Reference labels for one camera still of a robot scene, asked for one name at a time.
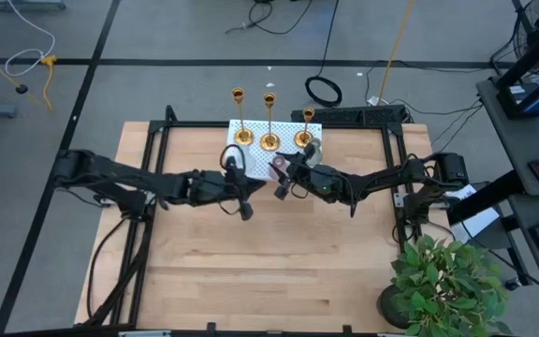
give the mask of wooden table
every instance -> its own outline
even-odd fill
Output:
[[[140,166],[148,126],[125,123],[116,161]],[[407,153],[431,154],[425,125],[404,125],[403,131]],[[221,170],[226,132],[170,129],[164,172]],[[379,130],[325,129],[323,139],[324,164],[356,174],[386,168]],[[394,138],[391,143],[398,158]],[[157,210],[139,329],[204,330],[208,322],[215,322],[219,330],[327,332],[352,325],[354,332],[397,331],[376,308],[395,274],[390,261],[399,252],[391,237],[391,192],[374,193],[359,202],[351,219],[348,206],[328,205],[313,196],[280,201],[273,195],[275,187],[268,183],[253,194],[255,215],[247,222],[224,214],[218,205]],[[430,219],[448,226],[443,211],[431,211]],[[102,212],[94,248],[118,220],[116,209]],[[435,238],[448,236],[437,227],[423,230]],[[114,234],[97,260],[94,308],[117,281],[126,231],[127,225]],[[131,293],[127,290],[124,303]],[[86,280],[77,322],[87,317],[85,299]],[[124,305],[121,322],[128,307]]]

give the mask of black metal frame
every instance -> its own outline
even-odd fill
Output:
[[[155,163],[155,173],[162,173],[162,169],[164,166],[164,160],[165,160],[165,154],[168,147],[168,136],[170,129],[176,128],[176,127],[222,127],[222,128],[228,128],[229,122],[212,122],[212,121],[206,121],[206,122],[196,122],[196,121],[178,121],[176,118],[176,114],[172,110],[171,106],[166,107],[166,120],[165,121],[150,121],[149,126],[149,134],[147,136],[147,142],[145,144],[145,151],[142,159],[142,165],[141,167],[143,169],[147,169],[149,165],[151,164],[151,152],[153,151],[153,139],[155,137],[155,134],[161,130],[161,143],[159,146],[159,153],[157,156],[157,162]],[[390,134],[395,136],[395,139],[397,141],[397,147],[399,150],[399,156],[401,163],[406,160],[407,153],[406,148],[404,144],[404,137],[402,134],[402,125],[400,123],[387,123],[387,124],[340,124],[340,123],[326,123],[322,124],[322,127],[325,129],[370,129],[370,130],[380,130],[382,133],[382,141],[384,143],[384,153],[386,157],[386,166],[388,168],[394,167],[394,157],[392,154],[392,148],[390,144]],[[405,189],[407,193],[413,192],[413,186],[411,184],[405,185]],[[394,193],[399,193],[398,187],[393,187],[391,189],[391,193],[394,195]],[[153,230],[153,218],[154,218],[154,209],[156,208],[154,205],[152,206],[152,213],[151,213],[151,221],[148,221],[145,223],[145,233],[149,233],[149,235],[143,234],[143,242],[141,244],[145,244],[146,247],[149,247],[150,241],[151,241],[151,231]],[[406,237],[405,232],[405,219],[402,218],[402,214],[399,212],[395,213],[395,219],[398,229],[398,236],[399,238]],[[130,258],[132,256],[132,251],[135,246],[135,239],[137,234],[137,223],[131,223],[130,228],[128,229],[128,236],[126,238],[126,244],[124,248],[124,255],[122,258],[122,267],[120,274],[122,275],[124,273],[124,269],[127,267],[127,265],[130,262]],[[416,237],[420,235],[420,226],[414,226],[414,234]],[[400,242],[400,249],[401,251],[404,250],[403,243],[404,240],[399,240]],[[142,294],[142,287],[143,287],[143,280],[144,280],[144,273],[146,269],[146,257],[145,257],[145,263],[141,266],[141,268],[138,271],[138,274],[136,275],[136,282],[135,282],[135,289],[133,292],[133,298],[130,306],[130,315],[128,318],[128,325],[135,327],[137,324],[138,319],[138,308],[140,306],[140,297]],[[120,312],[122,311],[123,303],[120,300],[116,306],[113,309],[113,312],[111,314],[111,321],[110,324],[118,324],[119,318],[120,318]],[[197,334],[197,333],[203,333],[204,331],[190,331],[188,334]],[[238,332],[238,334],[254,334],[259,335],[258,332]]]

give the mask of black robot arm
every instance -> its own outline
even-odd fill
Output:
[[[291,184],[295,183],[327,203],[338,201],[350,205],[352,217],[357,203],[376,191],[406,183],[423,183],[422,190],[408,196],[412,201],[410,205],[423,209],[444,191],[458,190],[468,182],[463,157],[458,154],[432,154],[422,159],[410,154],[401,165],[359,176],[327,165],[308,166],[307,161],[315,151],[308,145],[304,154],[278,154],[289,162],[285,170],[270,163],[279,177],[280,185],[274,193],[277,198],[284,200]],[[431,176],[426,168],[429,162],[434,162]]]
[[[249,196],[265,182],[247,178],[234,157],[226,160],[226,175],[220,171],[192,170],[183,173],[155,174],[116,163],[104,156],[84,150],[60,151],[55,167],[56,187],[85,187],[99,196],[113,200],[130,219],[146,216],[147,205],[158,201],[193,207],[237,199],[240,217],[249,220],[253,209]],[[125,189],[121,185],[134,187]]]

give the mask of floor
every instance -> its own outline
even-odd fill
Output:
[[[89,59],[111,8],[119,3],[109,36],[101,41],[105,66]],[[76,124],[70,148],[86,148],[114,156],[124,121],[163,118],[172,105],[182,120],[225,120],[236,116],[231,88],[246,91],[246,115],[264,118],[261,97],[277,96],[275,118],[289,120],[291,110],[318,107],[303,82],[318,70],[309,63],[323,54],[333,0],[314,0],[299,26],[288,35],[269,35],[257,29],[224,31],[246,21],[252,1],[188,0],[66,0],[64,11],[25,12],[28,20],[56,35],[54,53],[64,66],[55,67],[49,96],[55,111],[35,105],[0,76],[0,104],[14,104],[15,119],[0,119],[0,305],[22,245],[36,214],[53,158],[65,138],[68,122]],[[283,30],[305,8],[304,0],[276,0],[274,14],[264,22]],[[328,48],[329,60],[387,59],[407,2],[404,0],[341,1]],[[510,1],[422,0],[415,4],[397,52],[404,61],[459,62],[480,65],[509,38],[514,21]],[[49,38],[13,13],[0,12],[0,58],[26,48],[49,47]],[[114,61],[209,60],[201,66],[165,62],[161,66],[114,66]],[[283,60],[278,66],[239,66],[217,60]],[[14,70],[23,66],[14,66]],[[329,66],[323,72],[343,91],[342,106],[364,104],[366,67]],[[378,95],[384,68],[369,75],[370,95]],[[404,99],[419,110],[448,111],[469,107],[476,100],[475,84],[493,72],[442,73],[425,69],[393,68],[385,100]],[[47,69],[37,66],[20,78],[39,96]],[[85,75],[94,75],[88,94]],[[427,124],[435,139],[455,115],[414,114]],[[434,144],[440,149],[451,134]],[[486,113],[480,111],[447,147],[465,156],[471,180],[493,180],[510,169]],[[36,250],[7,324],[7,331],[69,327],[79,302],[99,211],[73,197],[54,194]],[[530,272],[537,269],[518,235]],[[539,289],[524,287],[511,294],[504,320],[514,331],[539,336]]]

